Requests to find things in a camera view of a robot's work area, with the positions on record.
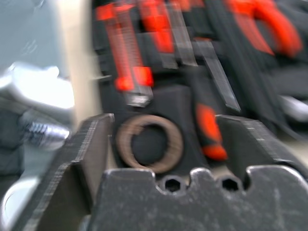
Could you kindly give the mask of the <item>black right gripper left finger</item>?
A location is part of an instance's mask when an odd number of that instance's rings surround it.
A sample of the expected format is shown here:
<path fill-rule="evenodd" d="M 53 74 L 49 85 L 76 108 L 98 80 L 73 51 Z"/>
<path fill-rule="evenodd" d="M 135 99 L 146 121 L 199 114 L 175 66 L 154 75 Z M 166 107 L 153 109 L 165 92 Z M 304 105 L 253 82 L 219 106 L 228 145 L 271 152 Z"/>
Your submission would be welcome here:
<path fill-rule="evenodd" d="M 107 168 L 113 114 L 85 120 L 56 153 L 23 210 L 23 231 L 78 231 Z"/>

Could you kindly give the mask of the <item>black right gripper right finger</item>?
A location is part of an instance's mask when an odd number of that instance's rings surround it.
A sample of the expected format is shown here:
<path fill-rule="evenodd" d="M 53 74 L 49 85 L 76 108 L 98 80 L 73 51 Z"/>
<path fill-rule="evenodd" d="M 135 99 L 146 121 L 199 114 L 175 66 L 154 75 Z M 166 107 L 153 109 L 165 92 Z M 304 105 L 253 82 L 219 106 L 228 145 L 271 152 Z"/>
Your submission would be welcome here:
<path fill-rule="evenodd" d="M 260 121 L 231 115 L 218 115 L 216 121 L 228 154 L 227 168 L 237 178 L 245 179 L 250 166 L 274 165 L 290 167 L 308 182 L 308 167 Z"/>

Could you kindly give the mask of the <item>black tool tray with tools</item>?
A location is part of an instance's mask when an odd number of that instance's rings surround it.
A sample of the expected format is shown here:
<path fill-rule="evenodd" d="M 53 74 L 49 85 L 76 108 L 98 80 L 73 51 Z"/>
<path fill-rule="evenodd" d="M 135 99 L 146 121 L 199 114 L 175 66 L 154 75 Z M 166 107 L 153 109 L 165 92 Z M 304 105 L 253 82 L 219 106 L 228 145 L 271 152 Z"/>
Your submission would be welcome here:
<path fill-rule="evenodd" d="M 102 108 L 115 116 L 111 145 L 120 167 L 129 166 L 119 156 L 116 133 L 126 120 L 138 115 L 166 118 L 179 128 L 183 137 L 181 160 L 172 170 L 157 175 L 187 174 L 195 167 L 227 164 L 228 158 L 216 161 L 202 151 L 195 117 L 198 103 L 212 108 L 216 117 L 228 115 L 258 120 L 275 136 L 284 133 L 293 138 L 308 137 L 308 0 L 274 0 L 302 40 L 303 49 L 295 57 L 277 51 L 274 36 L 259 19 L 255 20 L 257 27 L 274 54 L 255 49 L 238 27 L 225 0 L 164 1 L 166 8 L 169 2 L 180 6 L 198 66 L 182 64 L 173 33 L 174 53 L 158 51 L 142 22 L 139 0 L 91 0 L 92 47 L 99 59 L 100 71 L 107 75 L 99 83 Z M 143 63 L 151 69 L 154 81 L 153 98 L 145 107 L 126 104 L 124 94 L 115 86 L 114 57 L 104 22 L 96 17 L 97 7 L 112 2 L 134 5 L 129 15 Z M 203 56 L 219 59 L 241 112 L 225 105 Z M 160 126 L 148 125 L 133 136 L 131 147 L 137 161 L 147 166 L 163 158 L 167 136 Z"/>

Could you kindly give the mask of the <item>silver flat metal blade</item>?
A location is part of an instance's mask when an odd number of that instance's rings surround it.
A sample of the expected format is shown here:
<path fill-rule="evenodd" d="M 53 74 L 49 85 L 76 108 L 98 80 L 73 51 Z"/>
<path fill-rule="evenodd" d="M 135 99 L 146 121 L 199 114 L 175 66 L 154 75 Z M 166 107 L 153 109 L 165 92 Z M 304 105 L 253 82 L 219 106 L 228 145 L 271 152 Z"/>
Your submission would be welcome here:
<path fill-rule="evenodd" d="M 214 83 L 222 99 L 224 100 L 225 105 L 236 112 L 241 112 L 241 108 L 238 104 L 238 101 L 234 95 L 234 92 L 231 88 L 229 80 L 223 70 L 223 67 L 219 59 L 216 56 L 215 57 L 203 56 L 203 58 L 210 70 Z"/>

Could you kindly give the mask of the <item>brown tape roll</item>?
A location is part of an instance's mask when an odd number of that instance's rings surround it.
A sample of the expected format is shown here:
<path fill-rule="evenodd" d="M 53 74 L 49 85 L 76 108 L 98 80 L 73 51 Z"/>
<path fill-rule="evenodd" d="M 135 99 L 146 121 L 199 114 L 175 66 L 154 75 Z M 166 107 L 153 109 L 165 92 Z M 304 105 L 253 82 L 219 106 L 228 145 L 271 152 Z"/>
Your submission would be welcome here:
<path fill-rule="evenodd" d="M 163 129 L 167 136 L 167 149 L 161 160 L 143 166 L 133 154 L 131 140 L 134 135 L 139 135 L 148 125 L 158 125 Z M 137 115 L 126 120 L 118 129 L 115 142 L 119 156 L 129 167 L 148 169 L 156 174 L 172 170 L 183 156 L 184 144 L 179 128 L 170 120 L 157 115 Z"/>

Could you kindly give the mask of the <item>silver metal robot part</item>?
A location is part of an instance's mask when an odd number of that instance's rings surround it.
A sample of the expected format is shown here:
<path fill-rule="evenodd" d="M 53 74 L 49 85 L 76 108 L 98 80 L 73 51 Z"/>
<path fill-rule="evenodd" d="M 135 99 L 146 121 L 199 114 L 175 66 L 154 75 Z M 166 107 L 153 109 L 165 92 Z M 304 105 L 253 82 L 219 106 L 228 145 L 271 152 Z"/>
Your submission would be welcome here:
<path fill-rule="evenodd" d="M 57 66 L 24 62 L 0 71 L 0 102 L 21 114 L 18 125 L 23 141 L 47 150 L 59 149 L 71 136 L 73 87 L 59 74 Z"/>

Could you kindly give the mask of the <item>silver metal bit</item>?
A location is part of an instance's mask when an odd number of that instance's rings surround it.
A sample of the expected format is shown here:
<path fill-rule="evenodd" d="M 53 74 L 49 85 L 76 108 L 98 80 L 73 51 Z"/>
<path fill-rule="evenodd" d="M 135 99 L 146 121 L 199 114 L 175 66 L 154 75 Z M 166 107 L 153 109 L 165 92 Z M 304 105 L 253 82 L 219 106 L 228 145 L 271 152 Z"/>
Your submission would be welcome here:
<path fill-rule="evenodd" d="M 175 45 L 182 64 L 198 66 L 180 6 L 176 2 L 169 2 L 167 3 L 167 9 Z"/>

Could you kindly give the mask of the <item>red black utility knife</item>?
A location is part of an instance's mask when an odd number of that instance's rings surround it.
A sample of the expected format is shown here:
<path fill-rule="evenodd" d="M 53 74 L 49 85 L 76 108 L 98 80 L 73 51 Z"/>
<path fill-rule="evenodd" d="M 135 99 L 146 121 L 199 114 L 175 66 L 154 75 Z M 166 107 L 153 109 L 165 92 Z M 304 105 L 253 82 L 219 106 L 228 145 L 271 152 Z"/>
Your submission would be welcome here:
<path fill-rule="evenodd" d="M 151 69 L 144 65 L 130 10 L 133 4 L 112 2 L 96 8 L 98 21 L 104 22 L 114 57 L 116 88 L 124 94 L 126 104 L 145 107 L 153 98 Z"/>

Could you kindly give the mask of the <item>red handled pliers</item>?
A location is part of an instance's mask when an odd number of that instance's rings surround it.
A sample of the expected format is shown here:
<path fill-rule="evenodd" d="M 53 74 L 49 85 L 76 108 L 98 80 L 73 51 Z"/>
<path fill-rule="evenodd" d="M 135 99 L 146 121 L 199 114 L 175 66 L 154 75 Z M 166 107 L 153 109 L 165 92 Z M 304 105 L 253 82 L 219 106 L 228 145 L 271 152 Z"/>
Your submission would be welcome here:
<path fill-rule="evenodd" d="M 267 24 L 274 36 L 279 53 L 295 57 L 303 49 L 298 31 L 280 12 L 274 0 L 225 0 L 225 2 L 233 13 L 238 27 L 255 49 L 274 54 L 260 33 L 256 19 Z"/>

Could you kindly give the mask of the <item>red handled screwdriver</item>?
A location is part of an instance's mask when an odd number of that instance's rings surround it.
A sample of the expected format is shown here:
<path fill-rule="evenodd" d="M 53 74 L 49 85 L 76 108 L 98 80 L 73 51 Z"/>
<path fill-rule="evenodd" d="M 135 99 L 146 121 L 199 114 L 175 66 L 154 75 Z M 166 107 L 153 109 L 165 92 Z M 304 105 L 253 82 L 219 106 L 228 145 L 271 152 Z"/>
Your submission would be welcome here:
<path fill-rule="evenodd" d="M 161 53 L 174 53 L 171 26 L 164 0 L 139 0 L 142 22 Z"/>

